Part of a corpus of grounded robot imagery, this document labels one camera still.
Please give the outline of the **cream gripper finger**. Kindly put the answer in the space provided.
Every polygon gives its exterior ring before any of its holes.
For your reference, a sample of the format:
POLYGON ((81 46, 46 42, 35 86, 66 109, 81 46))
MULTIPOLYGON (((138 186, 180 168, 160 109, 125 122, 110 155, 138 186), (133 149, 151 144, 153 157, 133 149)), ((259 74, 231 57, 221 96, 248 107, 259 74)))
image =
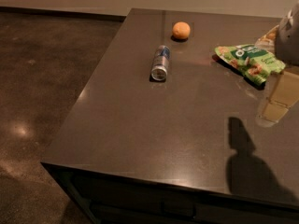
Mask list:
POLYGON ((257 111, 257 124, 266 128, 274 126, 298 101, 299 67, 289 66, 266 81, 257 111))
POLYGON ((278 25, 270 29, 265 35, 261 36, 255 46, 274 53, 276 51, 276 38, 278 33, 278 25))

